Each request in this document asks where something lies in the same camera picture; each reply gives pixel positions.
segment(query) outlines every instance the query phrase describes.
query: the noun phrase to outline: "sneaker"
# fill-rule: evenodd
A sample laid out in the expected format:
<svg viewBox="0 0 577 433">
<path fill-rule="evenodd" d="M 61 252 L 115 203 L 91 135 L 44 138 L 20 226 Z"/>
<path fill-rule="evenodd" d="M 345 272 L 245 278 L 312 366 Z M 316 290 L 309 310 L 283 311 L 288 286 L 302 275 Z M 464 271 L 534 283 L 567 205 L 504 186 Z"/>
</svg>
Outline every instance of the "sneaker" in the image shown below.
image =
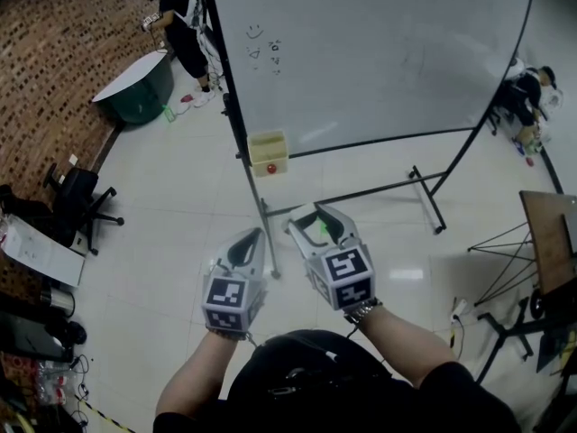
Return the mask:
<svg viewBox="0 0 577 433">
<path fill-rule="evenodd" d="M 204 106 L 206 103 L 208 103 L 208 101 L 210 101 L 215 96 L 216 94 L 213 90 L 210 90 L 207 93 L 203 91 L 200 94 L 200 96 L 198 96 L 196 99 L 193 100 L 192 104 L 194 105 L 194 107 Z"/>
<path fill-rule="evenodd" d="M 517 149 L 517 152 L 522 156 L 525 157 L 525 149 L 523 149 L 523 144 L 521 144 L 519 141 L 517 141 L 515 138 L 513 138 L 513 144 L 515 144 L 515 148 Z"/>
</svg>

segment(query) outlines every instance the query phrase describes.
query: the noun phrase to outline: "wooden board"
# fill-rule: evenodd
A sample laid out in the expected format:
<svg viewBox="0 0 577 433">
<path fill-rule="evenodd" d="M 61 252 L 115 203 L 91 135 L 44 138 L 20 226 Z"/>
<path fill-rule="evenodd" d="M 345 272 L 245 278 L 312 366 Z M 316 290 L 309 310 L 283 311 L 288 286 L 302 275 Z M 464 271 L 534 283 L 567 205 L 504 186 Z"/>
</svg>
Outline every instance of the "wooden board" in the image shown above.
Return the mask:
<svg viewBox="0 0 577 433">
<path fill-rule="evenodd" d="M 546 295 L 575 277 L 563 215 L 577 210 L 575 196 L 519 193 L 531 230 L 541 293 Z"/>
</svg>

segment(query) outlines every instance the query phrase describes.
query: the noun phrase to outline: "white tabletop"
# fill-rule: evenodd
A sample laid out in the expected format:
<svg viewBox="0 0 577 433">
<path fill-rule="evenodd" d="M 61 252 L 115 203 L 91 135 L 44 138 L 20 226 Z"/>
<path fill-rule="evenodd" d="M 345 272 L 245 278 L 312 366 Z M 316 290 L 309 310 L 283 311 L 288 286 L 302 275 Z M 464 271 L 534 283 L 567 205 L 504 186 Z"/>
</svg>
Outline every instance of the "white tabletop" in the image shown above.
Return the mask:
<svg viewBox="0 0 577 433">
<path fill-rule="evenodd" d="M 166 52 L 153 51 L 142 56 L 98 93 L 92 102 L 102 101 L 142 80 L 162 61 L 166 54 Z"/>
</svg>

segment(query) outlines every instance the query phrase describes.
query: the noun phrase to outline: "backpack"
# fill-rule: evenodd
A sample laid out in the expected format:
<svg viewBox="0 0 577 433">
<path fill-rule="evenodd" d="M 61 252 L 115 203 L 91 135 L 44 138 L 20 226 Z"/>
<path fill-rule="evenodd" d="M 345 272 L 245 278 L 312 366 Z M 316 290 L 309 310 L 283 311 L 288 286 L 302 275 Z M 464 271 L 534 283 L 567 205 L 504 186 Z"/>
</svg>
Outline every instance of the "backpack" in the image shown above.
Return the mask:
<svg viewBox="0 0 577 433">
<path fill-rule="evenodd" d="M 179 14 L 174 12 L 187 27 L 196 28 L 198 27 L 198 20 L 200 15 L 200 0 L 188 0 L 188 8 L 186 14 Z"/>
</svg>

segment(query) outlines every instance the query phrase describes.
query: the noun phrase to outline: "whiteboard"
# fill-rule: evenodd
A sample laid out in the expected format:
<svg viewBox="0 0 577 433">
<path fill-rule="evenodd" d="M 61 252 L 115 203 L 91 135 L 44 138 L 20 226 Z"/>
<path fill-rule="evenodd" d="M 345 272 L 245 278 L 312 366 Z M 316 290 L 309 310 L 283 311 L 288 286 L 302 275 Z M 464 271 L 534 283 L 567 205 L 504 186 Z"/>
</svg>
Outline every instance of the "whiteboard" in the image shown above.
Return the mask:
<svg viewBox="0 0 577 433">
<path fill-rule="evenodd" d="M 291 154 L 474 128 L 530 0 L 215 0 L 247 134 Z"/>
</svg>

